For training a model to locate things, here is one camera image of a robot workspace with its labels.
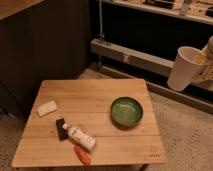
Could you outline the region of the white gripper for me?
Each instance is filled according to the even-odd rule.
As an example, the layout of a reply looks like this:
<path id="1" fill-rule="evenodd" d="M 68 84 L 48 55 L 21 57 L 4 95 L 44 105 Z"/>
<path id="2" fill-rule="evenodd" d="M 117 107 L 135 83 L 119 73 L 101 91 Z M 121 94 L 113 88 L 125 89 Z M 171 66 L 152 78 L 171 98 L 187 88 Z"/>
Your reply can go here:
<path id="1" fill-rule="evenodd" d="M 205 65 L 213 61 L 213 36 L 208 40 L 207 49 L 202 49 L 193 59 L 195 64 Z M 208 65 L 203 72 L 192 79 L 193 83 L 200 83 L 213 79 L 213 63 Z"/>

